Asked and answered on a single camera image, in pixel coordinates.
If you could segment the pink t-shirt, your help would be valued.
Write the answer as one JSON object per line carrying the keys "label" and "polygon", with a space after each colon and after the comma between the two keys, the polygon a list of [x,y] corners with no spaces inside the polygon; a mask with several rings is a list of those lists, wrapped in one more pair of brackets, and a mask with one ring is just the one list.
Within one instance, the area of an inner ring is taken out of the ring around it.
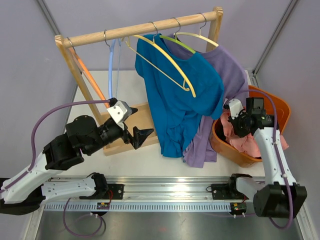
{"label": "pink t-shirt", "polygon": [[252,134],[249,133],[245,137],[237,136],[235,134],[233,125],[228,121],[230,116],[230,110],[224,110],[220,116],[226,142],[240,153],[245,153],[250,157],[260,159],[261,152]]}

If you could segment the blue t-shirt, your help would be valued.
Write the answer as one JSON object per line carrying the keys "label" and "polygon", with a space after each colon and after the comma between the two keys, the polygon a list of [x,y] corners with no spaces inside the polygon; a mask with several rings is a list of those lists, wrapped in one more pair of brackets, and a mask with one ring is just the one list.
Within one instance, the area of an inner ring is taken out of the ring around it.
{"label": "blue t-shirt", "polygon": [[153,46],[138,40],[135,69],[145,82],[161,154],[166,138],[172,148],[184,150],[197,133],[202,116],[216,120],[222,114],[223,82],[200,53],[184,59],[172,53],[160,35],[147,34],[145,38],[172,57],[194,87],[195,97],[180,87],[184,79],[171,62]]}

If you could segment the light blue plastic hanger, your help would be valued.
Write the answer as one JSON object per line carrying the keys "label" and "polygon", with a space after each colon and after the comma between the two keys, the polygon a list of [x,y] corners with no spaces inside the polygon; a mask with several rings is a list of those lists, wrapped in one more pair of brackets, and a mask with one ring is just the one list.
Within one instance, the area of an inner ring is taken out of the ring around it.
{"label": "light blue plastic hanger", "polygon": [[113,63],[114,63],[114,55],[115,55],[115,46],[118,44],[118,63],[117,63],[117,78],[116,78],[116,91],[115,97],[117,97],[118,93],[118,83],[119,83],[119,72],[120,72],[120,57],[121,57],[121,40],[119,38],[115,38],[112,40],[111,44],[107,42],[107,30],[103,31],[104,42],[109,48],[109,60],[108,60],[108,97],[111,99],[114,97],[113,93]]}

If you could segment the orange plastic hanger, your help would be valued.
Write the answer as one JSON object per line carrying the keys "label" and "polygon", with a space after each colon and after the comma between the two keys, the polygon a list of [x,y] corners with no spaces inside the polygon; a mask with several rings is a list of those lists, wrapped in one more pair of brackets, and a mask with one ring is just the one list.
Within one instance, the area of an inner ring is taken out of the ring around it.
{"label": "orange plastic hanger", "polygon": [[89,70],[87,69],[87,67],[85,66],[84,62],[82,61],[82,59],[78,56],[78,54],[75,51],[74,45],[71,42],[70,38],[67,37],[68,42],[70,43],[71,47],[69,48],[69,51],[71,53],[71,56],[76,64],[76,66],[79,68],[80,72],[82,74],[84,74],[85,78],[87,79],[88,83],[91,85],[91,87],[93,88],[93,90],[96,92],[96,94],[98,95],[98,97],[101,100],[106,100],[103,92],[101,91],[100,87],[98,86],[97,82],[95,81],[95,79],[93,78],[93,76],[91,75],[91,73],[89,72]]}

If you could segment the green plastic hanger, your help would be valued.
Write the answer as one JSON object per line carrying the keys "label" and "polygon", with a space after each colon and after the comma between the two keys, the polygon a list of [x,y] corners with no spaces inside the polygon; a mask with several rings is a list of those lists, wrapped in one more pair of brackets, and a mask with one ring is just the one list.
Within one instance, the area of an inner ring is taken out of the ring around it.
{"label": "green plastic hanger", "polygon": [[180,45],[180,46],[183,47],[184,49],[188,50],[190,53],[195,54],[196,51],[195,51],[194,49],[192,49],[191,47],[189,47],[189,46],[186,45],[185,43],[183,43],[183,42],[181,42],[180,40],[178,40],[177,35],[178,35],[178,32],[181,30],[181,23],[180,23],[180,21],[179,21],[176,17],[172,17],[171,19],[175,19],[175,20],[177,21],[177,23],[178,23],[178,26],[179,26],[179,30],[174,33],[174,38],[169,37],[169,36],[166,36],[166,35],[160,35],[159,37],[160,37],[161,39],[168,40],[168,41],[173,42],[173,43],[175,43],[175,44],[177,44],[177,45]]}

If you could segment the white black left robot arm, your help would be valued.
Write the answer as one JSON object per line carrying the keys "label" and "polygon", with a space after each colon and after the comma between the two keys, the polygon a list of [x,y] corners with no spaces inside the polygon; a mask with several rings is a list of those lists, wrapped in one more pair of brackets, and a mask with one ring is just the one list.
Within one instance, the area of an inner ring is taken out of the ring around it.
{"label": "white black left robot arm", "polygon": [[79,181],[50,182],[49,179],[84,162],[105,146],[121,139],[134,149],[142,146],[154,129],[128,131],[127,125],[109,117],[98,126],[93,117],[78,116],[68,123],[66,132],[48,143],[20,176],[0,180],[0,212],[7,215],[26,215],[42,205],[57,200],[112,200],[114,194],[102,173],[94,172]]}

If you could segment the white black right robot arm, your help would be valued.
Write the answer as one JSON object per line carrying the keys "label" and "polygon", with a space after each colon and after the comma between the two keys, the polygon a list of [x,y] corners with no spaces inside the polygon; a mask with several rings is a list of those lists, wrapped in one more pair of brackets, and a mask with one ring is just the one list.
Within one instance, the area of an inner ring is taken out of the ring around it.
{"label": "white black right robot arm", "polygon": [[228,195],[232,198],[245,195],[253,202],[258,217],[294,219],[307,198],[307,190],[289,170],[277,115],[267,114],[262,97],[248,97],[246,107],[236,98],[226,105],[235,134],[239,137],[251,134],[256,141],[265,173],[265,185],[249,175],[233,174],[233,182],[226,189]]}

